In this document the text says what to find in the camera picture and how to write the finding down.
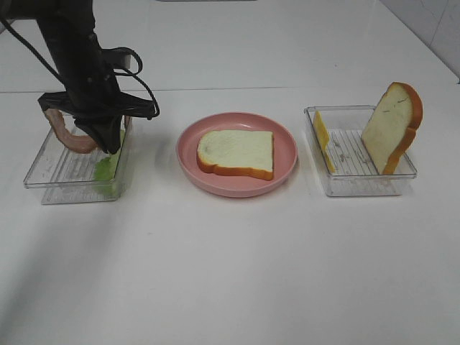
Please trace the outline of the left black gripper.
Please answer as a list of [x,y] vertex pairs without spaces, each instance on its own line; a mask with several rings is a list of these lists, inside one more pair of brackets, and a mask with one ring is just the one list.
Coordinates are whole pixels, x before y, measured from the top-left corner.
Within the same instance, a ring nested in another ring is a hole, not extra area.
[[[64,91],[44,93],[38,98],[42,111],[57,109],[77,119],[74,124],[83,130],[105,153],[115,154],[121,147],[122,116],[153,119],[160,115],[160,107],[150,87],[136,72],[120,65],[108,65],[101,80],[87,78],[83,85],[62,77],[54,68],[45,68],[65,87]],[[120,90],[118,77],[131,77],[147,91],[143,99]]]

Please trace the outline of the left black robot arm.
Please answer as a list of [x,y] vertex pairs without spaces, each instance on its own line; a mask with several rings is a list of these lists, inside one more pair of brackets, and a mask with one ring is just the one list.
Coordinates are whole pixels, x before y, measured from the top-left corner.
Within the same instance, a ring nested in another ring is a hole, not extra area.
[[[33,19],[50,51],[50,65],[10,25]],[[128,47],[103,49],[94,32],[92,1],[2,1],[1,23],[64,86],[44,93],[38,103],[58,140],[69,150],[89,153],[100,148],[115,154],[121,147],[121,126],[132,117],[159,116],[154,97],[146,100],[121,92],[117,78],[137,78],[129,59],[143,68],[140,56]]]

